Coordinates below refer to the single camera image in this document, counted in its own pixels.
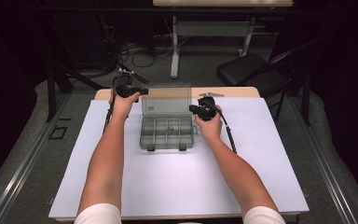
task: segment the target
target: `clear plastic organizer box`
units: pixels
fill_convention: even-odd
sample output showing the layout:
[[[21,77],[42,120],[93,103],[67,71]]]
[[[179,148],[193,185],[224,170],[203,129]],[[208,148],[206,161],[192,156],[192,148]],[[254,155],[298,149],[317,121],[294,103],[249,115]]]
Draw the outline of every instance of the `clear plastic organizer box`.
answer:
[[[188,110],[191,89],[188,86],[147,88],[149,93],[142,96],[141,148],[148,151],[192,148],[193,119]]]

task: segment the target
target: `black chair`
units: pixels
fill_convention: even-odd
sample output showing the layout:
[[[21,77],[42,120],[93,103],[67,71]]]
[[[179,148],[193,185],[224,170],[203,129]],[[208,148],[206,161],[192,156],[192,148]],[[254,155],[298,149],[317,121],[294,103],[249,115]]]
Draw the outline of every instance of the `black chair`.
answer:
[[[269,106],[278,105],[275,121],[278,121],[284,96],[287,92],[297,93],[304,83],[306,69],[310,65],[312,50],[319,40],[290,49],[266,62],[260,56],[247,54],[236,60],[221,64],[216,74],[229,87],[256,87],[263,98],[281,92],[281,100]]]

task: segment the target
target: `white sleeve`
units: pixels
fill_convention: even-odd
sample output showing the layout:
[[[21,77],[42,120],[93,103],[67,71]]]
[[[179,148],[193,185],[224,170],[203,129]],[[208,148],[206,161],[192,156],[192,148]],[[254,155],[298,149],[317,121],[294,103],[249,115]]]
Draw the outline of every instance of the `white sleeve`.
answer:
[[[97,203],[83,210],[75,220],[75,224],[88,223],[119,224],[121,214],[111,203]]]
[[[282,216],[268,207],[257,206],[243,217],[243,224],[285,224]]]

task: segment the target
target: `forearm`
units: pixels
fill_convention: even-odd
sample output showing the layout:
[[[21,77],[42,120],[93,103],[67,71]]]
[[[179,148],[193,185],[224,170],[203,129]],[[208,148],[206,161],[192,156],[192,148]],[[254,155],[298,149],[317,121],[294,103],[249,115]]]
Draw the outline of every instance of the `forearm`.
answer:
[[[78,213],[96,203],[111,203],[120,209],[124,164],[124,120],[114,116],[89,161],[88,176]]]
[[[207,142],[243,214],[256,206],[278,211],[260,177],[247,161],[232,152],[220,138],[207,139]]]

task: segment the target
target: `desk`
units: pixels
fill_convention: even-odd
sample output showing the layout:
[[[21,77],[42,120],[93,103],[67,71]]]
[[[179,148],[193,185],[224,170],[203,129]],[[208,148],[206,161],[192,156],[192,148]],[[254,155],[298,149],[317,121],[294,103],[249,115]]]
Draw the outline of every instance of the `desk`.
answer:
[[[90,157],[102,135],[109,92],[99,91],[90,103],[48,215],[51,218],[73,221],[76,217]],[[309,211],[268,107],[256,89],[192,88],[193,104],[205,92],[226,95],[215,101],[223,108],[238,154],[254,166],[279,211],[283,215]],[[241,209],[200,133],[194,135],[193,148],[184,152],[141,150],[141,101],[133,105],[125,126],[122,219],[239,217]],[[224,132],[222,139],[229,145]]]
[[[292,0],[153,0],[155,7],[290,7]],[[254,30],[255,18],[249,21],[172,21],[171,78],[178,77],[179,35],[245,36],[240,56],[246,55]]]

